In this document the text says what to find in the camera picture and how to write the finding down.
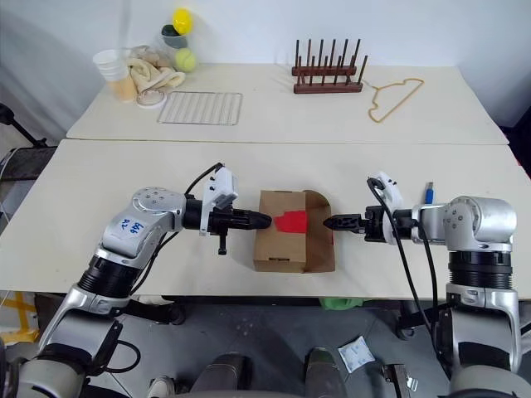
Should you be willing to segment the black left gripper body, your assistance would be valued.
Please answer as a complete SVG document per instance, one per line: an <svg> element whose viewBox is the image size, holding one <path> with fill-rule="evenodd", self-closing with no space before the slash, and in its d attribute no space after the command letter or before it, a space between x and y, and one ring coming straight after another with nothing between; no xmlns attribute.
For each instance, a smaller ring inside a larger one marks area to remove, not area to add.
<svg viewBox="0 0 531 398"><path fill-rule="evenodd" d="M240 209L221 211L214 209L208 217L207 231L219 237L219 255L227 254L227 233L229 229L242 229L246 226L246 213Z"/></svg>

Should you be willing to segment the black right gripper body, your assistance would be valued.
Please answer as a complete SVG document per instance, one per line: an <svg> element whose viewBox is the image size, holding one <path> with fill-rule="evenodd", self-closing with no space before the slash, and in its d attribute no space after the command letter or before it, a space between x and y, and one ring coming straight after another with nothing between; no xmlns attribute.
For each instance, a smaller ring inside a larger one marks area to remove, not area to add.
<svg viewBox="0 0 531 398"><path fill-rule="evenodd" d="M387 214L382 206L368 206L365 209L363 220L364 240L373 243L386 243L383 221L387 219Z"/></svg>

